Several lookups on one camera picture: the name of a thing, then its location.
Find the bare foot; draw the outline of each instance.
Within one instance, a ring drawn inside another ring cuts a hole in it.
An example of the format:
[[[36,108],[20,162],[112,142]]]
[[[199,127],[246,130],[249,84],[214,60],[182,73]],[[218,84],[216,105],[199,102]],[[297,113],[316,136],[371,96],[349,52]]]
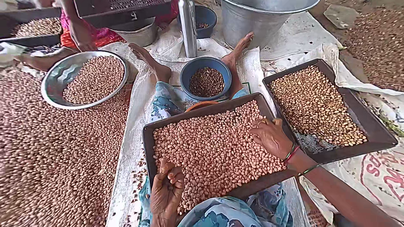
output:
[[[33,67],[34,69],[38,69],[41,71],[47,72],[56,62],[75,54],[74,51],[61,48],[55,51],[52,54],[43,57],[34,57],[30,54],[22,54],[20,56],[15,57],[14,59],[17,61],[26,62],[29,66]]]
[[[143,47],[140,47],[134,43],[129,43],[129,47],[132,49],[132,53],[137,57],[137,59],[144,61],[149,66],[156,76],[157,81],[162,81],[168,84],[171,77],[171,69],[169,67],[154,60],[149,52]]]
[[[234,50],[230,54],[222,57],[222,62],[224,62],[228,67],[236,67],[237,60],[240,58],[243,50],[250,45],[253,37],[254,32],[250,32],[244,38],[240,39]]]

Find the mesh sieve tray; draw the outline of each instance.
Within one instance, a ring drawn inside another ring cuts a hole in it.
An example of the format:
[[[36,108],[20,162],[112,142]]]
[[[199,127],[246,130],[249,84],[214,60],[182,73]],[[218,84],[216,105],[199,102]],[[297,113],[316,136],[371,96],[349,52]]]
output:
[[[267,88],[272,99],[275,101],[276,110],[282,117],[284,122],[287,122],[285,116],[280,111],[279,105],[274,99],[274,95],[269,89],[269,84],[285,75],[289,75],[293,72],[300,71],[308,68],[311,65],[315,65],[321,72],[335,85],[335,74],[331,67],[327,65],[322,59],[315,59],[296,67],[287,69],[280,73],[265,77],[263,83]],[[345,106],[348,108],[348,113],[351,115],[353,122],[364,132],[368,141],[349,147],[340,147],[329,144],[325,141],[319,144],[319,139],[313,135],[302,135],[298,132],[294,133],[294,138],[300,144],[300,147],[313,158],[316,162],[325,164],[330,163],[374,151],[385,150],[395,147],[398,144],[397,139],[387,130],[383,123],[373,115],[370,110],[352,93],[348,88],[338,88],[338,92],[342,95]]]
[[[171,0],[74,0],[78,15],[97,28],[169,14]]]

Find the large steel pot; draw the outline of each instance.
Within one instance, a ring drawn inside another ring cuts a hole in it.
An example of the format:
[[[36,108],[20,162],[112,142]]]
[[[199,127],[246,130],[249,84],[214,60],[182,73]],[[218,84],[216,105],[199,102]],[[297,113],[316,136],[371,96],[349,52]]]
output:
[[[250,49],[263,49],[293,13],[314,7],[320,0],[222,0],[223,34],[235,47],[249,32],[254,32]]]

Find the dark metal tray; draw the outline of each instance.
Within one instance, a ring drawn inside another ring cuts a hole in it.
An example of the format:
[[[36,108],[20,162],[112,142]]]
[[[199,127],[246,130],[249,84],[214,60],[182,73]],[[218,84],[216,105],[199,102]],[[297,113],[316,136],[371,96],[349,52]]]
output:
[[[169,14],[171,0],[74,0],[78,15],[96,28]]]
[[[36,37],[13,38],[11,33],[15,26],[21,23],[28,23],[32,20],[60,17],[60,8],[26,9],[10,12],[1,12],[0,21],[0,42],[10,42],[27,47],[53,46],[60,43],[60,35],[43,35]]]
[[[275,102],[275,106],[278,114],[281,115],[284,122],[287,122],[285,116],[280,111],[279,105],[276,103],[274,95],[269,89],[268,84],[272,81],[289,75],[293,72],[300,71],[308,68],[311,65],[315,65],[321,72],[335,85],[335,74],[329,65],[327,65],[322,59],[315,59],[296,67],[287,69],[280,73],[265,77],[263,83],[267,88],[269,94]],[[348,108],[348,112],[352,117],[352,120],[358,125],[358,127],[364,132],[368,138],[368,142],[363,144],[338,147],[338,146],[326,146],[326,148],[318,145],[318,142],[313,136],[300,135],[294,133],[294,138],[298,141],[303,150],[313,158],[316,162],[325,164],[330,163],[374,151],[380,151],[388,148],[395,147],[398,144],[397,139],[387,130],[387,128],[377,119],[376,116],[370,112],[370,110],[352,93],[348,88],[338,88],[338,92],[342,95],[343,101]]]
[[[187,113],[181,113],[179,115],[175,115],[170,118],[166,118],[160,121],[156,121],[154,123],[147,124],[143,128],[143,143],[145,146],[145,154],[146,154],[146,162],[147,162],[147,171],[150,178],[150,188],[153,187],[154,176],[156,175],[156,165],[154,163],[153,155],[154,155],[154,139],[153,139],[153,131],[156,128],[164,127],[170,123],[177,123],[183,119],[189,119],[194,117],[205,116],[209,114],[218,114],[226,112],[227,110],[234,110],[236,107],[242,106],[243,104],[255,99],[257,101],[260,114],[263,116],[267,116],[269,120],[273,120],[274,116],[272,114],[271,109],[268,106],[267,101],[261,93],[254,93],[250,95],[246,95],[237,99],[228,100],[219,104],[210,105],[207,107],[203,107],[200,109],[192,110]],[[285,134],[292,140],[293,134],[289,130],[287,123],[284,123],[283,129]],[[267,174],[258,178],[258,180],[250,181],[247,184],[243,184],[241,187],[237,187],[231,190],[228,195],[234,196],[240,199],[246,199],[248,196],[255,194],[265,188],[268,188],[278,182],[286,180],[295,175],[295,171],[286,169],[276,173]]]

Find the blue bowl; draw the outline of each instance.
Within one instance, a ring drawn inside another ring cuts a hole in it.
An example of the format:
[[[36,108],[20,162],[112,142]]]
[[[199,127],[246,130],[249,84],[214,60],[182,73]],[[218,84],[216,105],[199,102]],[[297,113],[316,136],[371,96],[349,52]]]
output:
[[[196,18],[196,24],[199,23],[205,23],[209,25],[208,27],[204,28],[197,28],[196,32],[196,38],[197,39],[205,39],[209,38],[212,33],[213,33],[213,28],[215,27],[217,23],[217,15],[216,13],[209,9],[208,7],[205,6],[195,6],[195,18]],[[181,29],[181,19],[178,14],[177,16],[177,23],[179,28]]]
[[[205,67],[216,69],[222,74],[223,80],[225,82],[225,87],[220,94],[212,97],[199,97],[191,93],[189,89],[189,82],[191,81],[191,77],[196,73],[198,69]],[[229,90],[231,85],[231,72],[227,65],[219,59],[213,57],[199,57],[188,62],[184,66],[184,68],[182,68],[179,81],[181,83],[182,90],[184,90],[184,92],[187,93],[187,95],[189,95],[191,98],[199,101],[211,101],[222,97]]]

